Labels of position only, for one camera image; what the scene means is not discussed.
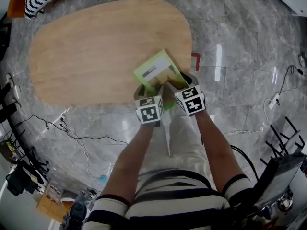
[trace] oval table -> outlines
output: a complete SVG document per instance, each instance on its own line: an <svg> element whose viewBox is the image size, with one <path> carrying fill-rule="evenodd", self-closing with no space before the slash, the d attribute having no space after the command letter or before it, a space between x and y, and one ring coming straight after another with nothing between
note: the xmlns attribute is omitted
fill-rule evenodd
<svg viewBox="0 0 307 230"><path fill-rule="evenodd" d="M41 28L29 51L30 76L37 96L51 104L130 102L138 66L165 49L189 71L191 45L189 25L171 4L115 1Z"/></svg>

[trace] person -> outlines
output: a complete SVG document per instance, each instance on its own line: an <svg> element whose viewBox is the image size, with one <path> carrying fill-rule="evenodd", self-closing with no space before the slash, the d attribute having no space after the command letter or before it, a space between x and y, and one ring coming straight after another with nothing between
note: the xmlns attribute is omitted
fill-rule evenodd
<svg viewBox="0 0 307 230"><path fill-rule="evenodd" d="M201 138L178 105L170 116L169 151L164 126L142 124L119 155L84 230L230 226L250 180L206 110L194 115Z"/></svg>
<svg viewBox="0 0 307 230"><path fill-rule="evenodd" d="M6 74L6 82L3 89L0 89L0 101L3 102L5 96L10 91L11 88L13 88L14 82L12 76L8 73ZM15 98L12 98L12 103L7 105L6 107L3 107L0 110L0 123L3 123L9 116L11 116L14 112L21 109L20 104L16 101Z"/></svg>

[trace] shoe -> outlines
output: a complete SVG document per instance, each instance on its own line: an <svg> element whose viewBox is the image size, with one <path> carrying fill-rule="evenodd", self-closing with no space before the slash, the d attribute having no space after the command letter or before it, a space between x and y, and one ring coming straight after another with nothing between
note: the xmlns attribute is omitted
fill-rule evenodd
<svg viewBox="0 0 307 230"><path fill-rule="evenodd" d="M21 105L15 98L12 98L12 102L15 104L17 110L21 109Z"/></svg>
<svg viewBox="0 0 307 230"><path fill-rule="evenodd" d="M8 73L6 74L6 84L9 83L11 88L15 86L12 76Z"/></svg>

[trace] striped shirt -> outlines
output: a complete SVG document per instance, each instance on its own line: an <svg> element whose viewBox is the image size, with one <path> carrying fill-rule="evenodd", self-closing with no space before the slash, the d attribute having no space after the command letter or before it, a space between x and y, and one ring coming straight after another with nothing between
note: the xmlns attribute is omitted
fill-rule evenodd
<svg viewBox="0 0 307 230"><path fill-rule="evenodd" d="M204 176L180 169L158 172L139 184L131 205L116 195L98 197L83 230L210 229L220 209L239 205L251 190L244 174L233 177L220 194Z"/></svg>

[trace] person's right arm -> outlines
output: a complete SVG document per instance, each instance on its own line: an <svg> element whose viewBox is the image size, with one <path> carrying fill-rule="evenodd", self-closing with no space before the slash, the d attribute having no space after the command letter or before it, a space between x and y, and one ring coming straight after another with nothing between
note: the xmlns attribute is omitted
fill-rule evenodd
<svg viewBox="0 0 307 230"><path fill-rule="evenodd" d="M206 111L195 114L207 153L211 174L218 192L235 176L243 174L234 153L221 131Z"/></svg>

